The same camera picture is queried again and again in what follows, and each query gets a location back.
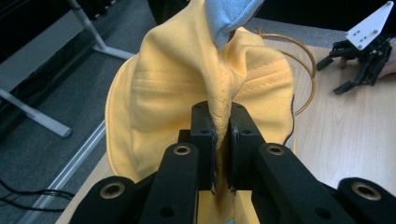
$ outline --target wooden table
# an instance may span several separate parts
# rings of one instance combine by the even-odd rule
[[[308,58],[299,47],[266,40],[269,46]],[[309,48],[317,61],[329,49]],[[338,61],[317,73],[317,91],[310,106],[295,119],[294,140],[297,156],[321,182],[334,188],[346,177],[361,177],[396,195],[396,75],[378,80],[375,86],[363,86],[342,95],[332,90],[353,80],[359,66],[351,63],[340,70]],[[293,59],[290,66],[296,79],[295,107],[309,96],[309,75]],[[57,223],[67,223],[78,203],[99,180],[112,175],[106,155],[68,205]]]

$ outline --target metal ring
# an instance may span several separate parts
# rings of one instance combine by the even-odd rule
[[[125,186],[121,182],[113,182],[102,187],[100,196],[104,199],[114,199],[119,197],[124,191]]]
[[[285,153],[283,148],[275,147],[275,146],[269,146],[267,148],[267,152],[269,152],[270,154],[276,155],[276,156],[281,156],[281,155],[283,155]]]
[[[355,182],[352,184],[352,189],[359,196],[367,200],[378,201],[381,199],[381,194],[376,189],[367,184]]]
[[[179,146],[175,147],[174,152],[179,156],[185,156],[191,152],[191,148],[188,146]]]

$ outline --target light blue cloth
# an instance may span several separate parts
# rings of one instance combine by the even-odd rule
[[[264,0],[205,0],[210,34],[218,50],[230,38],[230,33],[245,25]]]

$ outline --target white metal bracket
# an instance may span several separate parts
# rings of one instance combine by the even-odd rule
[[[346,39],[357,49],[365,49],[381,34],[392,8],[393,2],[388,1],[384,6],[350,29],[346,33]]]
[[[81,24],[84,26],[84,28],[87,29],[92,34],[92,36],[96,42],[96,45],[93,46],[94,50],[104,53],[104,54],[107,54],[107,55],[110,55],[110,56],[113,56],[113,57],[121,58],[123,60],[128,60],[128,59],[134,57],[133,53],[108,47],[106,45],[105,41],[102,39],[102,37],[96,31],[96,29],[93,26],[93,24],[91,23],[90,19],[88,19],[87,15],[84,13],[84,11],[82,10],[82,8],[78,4],[78,2],[76,0],[68,0],[68,2],[69,2],[69,5],[71,6],[73,12],[76,14],[76,17],[81,22]]]
[[[66,126],[64,126],[59,121],[50,118],[49,116],[41,113],[38,110],[33,109],[29,105],[24,104],[13,95],[9,94],[7,91],[0,89],[0,97],[4,98],[8,102],[15,105],[17,108],[22,110],[27,117],[34,120],[35,122],[43,125],[44,127],[48,128],[49,130],[53,131],[54,133],[58,134],[59,136],[66,138],[71,133],[72,130]]]

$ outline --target wire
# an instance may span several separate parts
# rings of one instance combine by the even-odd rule
[[[298,47],[300,47],[301,49],[303,49],[303,51],[305,51],[305,53],[308,55],[309,59],[311,60],[311,66],[312,68],[309,69],[308,65],[306,63],[304,63],[302,60],[298,59],[297,57],[295,57],[294,55],[280,50],[281,53],[291,57],[292,59],[294,59],[295,61],[297,61],[300,65],[303,66],[303,68],[308,72],[309,76],[311,77],[311,93],[309,95],[308,100],[305,102],[305,104],[299,109],[297,110],[297,112],[295,113],[295,116],[301,114],[312,102],[312,100],[314,99],[315,96],[315,92],[317,89],[317,85],[316,85],[316,81],[315,81],[315,77],[316,77],[316,73],[317,73],[317,65],[315,62],[315,58],[314,55],[311,53],[311,51],[300,41],[293,39],[289,36],[286,35],[275,35],[275,34],[264,34],[262,32],[262,30],[260,28],[256,28],[256,34],[259,35],[261,38],[265,38],[265,37],[275,37],[275,38],[280,38],[280,39],[285,39],[288,40],[289,42],[294,43],[295,45],[297,45]]]
[[[35,190],[35,191],[15,190],[12,187],[10,187],[9,185],[7,185],[1,179],[0,179],[0,185],[3,186],[4,189],[6,189],[10,192],[6,196],[0,198],[0,202],[5,203],[5,204],[1,204],[0,206],[10,204],[12,206],[15,206],[15,207],[18,207],[21,209],[25,209],[25,210],[40,211],[40,212],[62,212],[62,211],[64,211],[64,208],[55,208],[55,209],[37,208],[37,207],[31,207],[31,206],[23,205],[20,203],[16,203],[15,201],[22,196],[46,195],[46,196],[52,196],[52,197],[66,199],[68,201],[71,201],[73,199],[73,197],[75,196],[73,193],[63,191],[63,190],[57,190],[57,189],[40,189],[40,190]],[[9,199],[9,197],[12,195],[16,195],[16,197],[13,199]]]

